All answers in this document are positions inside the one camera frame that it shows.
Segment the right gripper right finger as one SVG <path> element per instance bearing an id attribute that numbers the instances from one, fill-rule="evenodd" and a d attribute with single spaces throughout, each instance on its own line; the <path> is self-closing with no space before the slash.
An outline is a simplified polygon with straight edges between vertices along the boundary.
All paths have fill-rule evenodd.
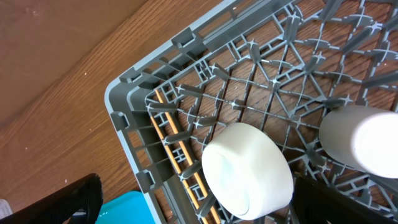
<path id="1" fill-rule="evenodd" d="M 292 205 L 300 224 L 395 223 L 308 177 L 296 178 Z"/>

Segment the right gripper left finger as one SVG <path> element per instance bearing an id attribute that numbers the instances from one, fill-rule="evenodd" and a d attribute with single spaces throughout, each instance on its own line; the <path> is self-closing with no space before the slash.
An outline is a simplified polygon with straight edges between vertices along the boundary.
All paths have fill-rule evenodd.
<path id="1" fill-rule="evenodd" d="M 95 224 L 103 205 L 98 174 L 91 173 L 8 217 L 1 224 Z"/>

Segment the white bowl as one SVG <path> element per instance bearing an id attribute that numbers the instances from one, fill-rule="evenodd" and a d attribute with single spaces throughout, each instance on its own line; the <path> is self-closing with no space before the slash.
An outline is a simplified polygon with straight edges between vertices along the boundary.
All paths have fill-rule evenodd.
<path id="1" fill-rule="evenodd" d="M 217 201 L 240 219 L 263 217 L 292 199 L 287 160 L 271 138 L 249 124 L 227 126 L 207 144 L 201 163 Z"/>

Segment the white cup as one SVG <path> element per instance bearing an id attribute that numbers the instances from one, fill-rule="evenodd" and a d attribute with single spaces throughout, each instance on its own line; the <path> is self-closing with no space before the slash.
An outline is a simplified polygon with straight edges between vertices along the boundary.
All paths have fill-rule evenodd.
<path id="1" fill-rule="evenodd" d="M 319 139 L 334 160 L 380 177 L 397 178 L 397 113 L 359 105 L 330 111 Z"/>

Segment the wooden chopstick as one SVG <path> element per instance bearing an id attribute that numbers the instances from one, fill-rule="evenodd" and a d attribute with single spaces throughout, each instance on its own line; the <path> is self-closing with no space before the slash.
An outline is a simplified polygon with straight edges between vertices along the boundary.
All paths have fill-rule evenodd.
<path id="1" fill-rule="evenodd" d="M 159 91 L 158 91 L 157 89 L 155 89 L 155 94 L 157 95 L 157 97 L 158 97 L 158 99 L 159 99 L 159 102 L 160 102 L 160 103 L 163 103 L 163 102 L 164 102 L 164 101 L 163 101 L 163 98 L 161 97 L 161 95 L 160 95 L 160 93 L 159 93 Z M 175 122 L 174 122 L 174 120 L 173 120 L 171 114 L 170 114 L 169 112 L 166 112 L 165 115 L 166 115 L 166 117 L 167 117 L 167 119 L 168 119 L 168 121 L 169 121 L 169 123 L 170 123 L 170 126 L 172 127 L 173 132 L 174 132 L 175 134 L 180 134 L 180 132 L 179 132 L 178 129 L 177 129 L 177 126 L 175 125 Z M 186 157 L 186 160 L 187 160 L 188 164 L 189 164 L 189 165 L 193 165 L 193 159 L 191 158 L 190 154 L 188 153 L 188 150 L 187 150 L 187 147 L 186 147 L 184 141 L 183 141 L 183 140 L 180 140 L 178 143 L 180 144 L 180 147 L 182 148 L 182 151 L 183 151 L 183 153 L 184 153 L 184 155 L 185 155 L 185 157 Z M 201 180 L 200 175 L 198 174 L 197 171 L 196 171 L 193 175 L 194 175 L 194 178 L 195 178 L 196 182 L 197 182 L 198 185 L 200 186 L 201 192 L 203 193 L 204 196 L 207 197 L 207 196 L 208 196 L 208 192 L 207 192 L 207 190 L 206 190 L 206 188 L 205 188 L 205 185 L 204 185 L 203 181 Z M 213 216 L 215 222 L 216 222 L 217 224 L 220 224 L 220 223 L 221 223 L 221 220 L 220 220 L 220 218 L 219 218 L 219 216 L 218 216 L 218 214 L 217 214 L 217 211 L 216 211 L 216 209 L 215 209 L 214 206 L 212 206 L 212 207 L 210 208 L 210 212 L 211 212 L 211 214 L 212 214 L 212 216 Z"/>
<path id="2" fill-rule="evenodd" d="M 206 214 L 202 215 L 201 212 L 201 206 L 198 202 L 197 196 L 193 193 L 193 190 L 190 188 L 187 179 L 189 179 L 191 176 L 194 176 L 193 174 L 197 171 L 199 174 L 199 170 L 201 169 L 201 164 L 199 161 L 193 162 L 193 165 L 190 165 L 188 168 L 185 170 L 182 170 L 181 167 L 179 166 L 178 162 L 174 158 L 174 155 L 172 153 L 172 150 L 170 149 L 169 145 L 166 143 L 171 143 L 173 144 L 175 141 L 179 142 L 180 140 L 183 140 L 185 143 L 185 140 L 190 137 L 190 132 L 189 131 L 179 131 L 180 134 L 173 134 L 173 135 L 168 135 L 165 136 L 162 134 L 161 129 L 159 128 L 159 125 L 157 124 L 157 121 L 153 116 L 150 116 L 150 119 L 155 127 L 155 130 L 157 131 L 157 134 L 159 135 L 160 139 L 162 140 L 162 143 L 164 145 L 164 148 L 166 150 L 166 153 L 175 169 L 175 171 L 178 174 L 178 177 L 184 186 L 185 192 L 188 194 L 191 203 L 193 204 L 193 211 L 195 212 L 194 215 L 192 215 L 193 219 L 198 221 L 199 219 L 202 220 L 203 223 L 208 223 L 208 220 L 206 219 Z"/>

